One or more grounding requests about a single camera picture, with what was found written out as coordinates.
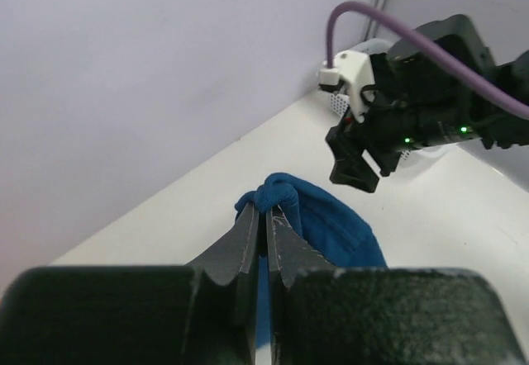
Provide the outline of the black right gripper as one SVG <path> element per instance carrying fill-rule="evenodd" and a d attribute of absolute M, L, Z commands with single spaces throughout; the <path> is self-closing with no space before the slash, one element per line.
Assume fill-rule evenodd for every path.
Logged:
<path fill-rule="evenodd" d="M 417 150 L 417 107 L 377 97 L 363 123 L 350 111 L 340 116 L 326 143 L 334 159 L 330 181 L 374 193 L 379 178 L 397 171 L 402 152 Z"/>

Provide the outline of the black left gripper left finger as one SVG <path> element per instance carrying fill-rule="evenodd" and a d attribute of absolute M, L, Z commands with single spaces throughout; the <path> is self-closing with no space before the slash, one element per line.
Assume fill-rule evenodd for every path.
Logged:
<path fill-rule="evenodd" d="M 260 214 L 184 265 L 55 266 L 1 302 L 4 364 L 252 364 Z"/>

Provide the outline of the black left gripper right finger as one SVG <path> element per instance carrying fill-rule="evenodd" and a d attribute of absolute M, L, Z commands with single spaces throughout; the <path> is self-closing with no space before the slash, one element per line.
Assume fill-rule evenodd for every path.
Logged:
<path fill-rule="evenodd" d="M 522 364 L 495 290 L 458 268 L 338 268 L 266 215 L 275 364 Z"/>

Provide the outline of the blue t shirt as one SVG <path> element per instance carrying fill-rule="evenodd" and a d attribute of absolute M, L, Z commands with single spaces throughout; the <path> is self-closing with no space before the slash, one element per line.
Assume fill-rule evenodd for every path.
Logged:
<path fill-rule="evenodd" d="M 274 206 L 294 231 L 339 268 L 385 268 L 383 251 L 370 225 L 324 189 L 288 173 L 272 173 L 235 204 L 240 215 L 253 203 L 261 215 Z"/>

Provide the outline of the white plastic basket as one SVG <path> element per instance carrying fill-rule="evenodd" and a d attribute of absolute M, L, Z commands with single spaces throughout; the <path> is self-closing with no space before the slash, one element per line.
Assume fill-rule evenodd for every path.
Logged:
<path fill-rule="evenodd" d="M 388 40 L 381 38 L 372 38 L 360 42 L 350 48 L 350 51 L 361 52 L 367 55 L 386 53 L 392 46 Z M 349 106 L 346 95 L 326 95 L 326 104 L 338 116 L 342 116 Z M 445 156 L 450 151 L 449 145 L 435 146 L 414 151 L 403 151 L 400 168 L 413 168 L 424 170 L 430 168 L 436 161 Z"/>

